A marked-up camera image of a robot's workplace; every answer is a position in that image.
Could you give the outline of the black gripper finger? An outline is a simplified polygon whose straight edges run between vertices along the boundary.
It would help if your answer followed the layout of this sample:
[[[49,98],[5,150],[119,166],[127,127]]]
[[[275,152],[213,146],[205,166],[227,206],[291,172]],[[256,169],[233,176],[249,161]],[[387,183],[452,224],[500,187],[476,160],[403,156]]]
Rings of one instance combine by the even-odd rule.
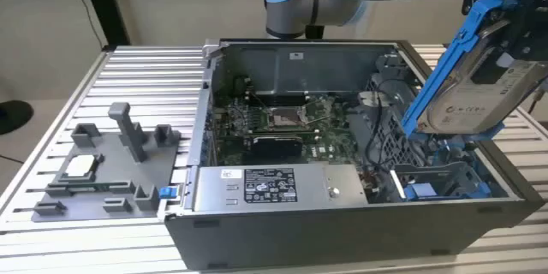
[[[472,52],[477,57],[471,76],[472,82],[496,83],[516,59],[511,54],[511,41],[505,31],[497,30],[483,37]]]

